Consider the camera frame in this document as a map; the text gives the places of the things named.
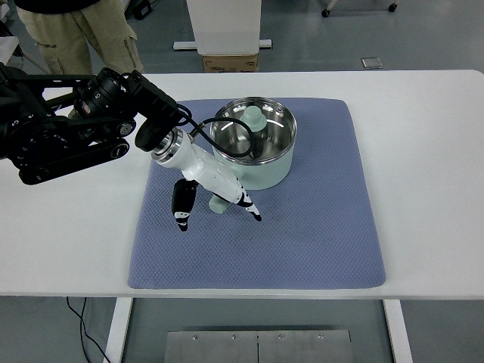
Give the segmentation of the white and black hand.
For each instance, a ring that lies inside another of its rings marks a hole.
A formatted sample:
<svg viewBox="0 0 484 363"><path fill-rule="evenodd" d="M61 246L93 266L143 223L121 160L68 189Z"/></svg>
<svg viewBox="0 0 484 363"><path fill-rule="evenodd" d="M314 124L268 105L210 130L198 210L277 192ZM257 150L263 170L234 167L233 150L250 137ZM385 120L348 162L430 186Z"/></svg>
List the white and black hand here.
<svg viewBox="0 0 484 363"><path fill-rule="evenodd" d="M184 140L179 147L153 151L152 157L161 166L178 169L183 175L175 183L172 193L172 214L181 231L188 229L198 186L227 203L243 207L257 221L262 220L260 212L234 173L203 148Z"/></svg>

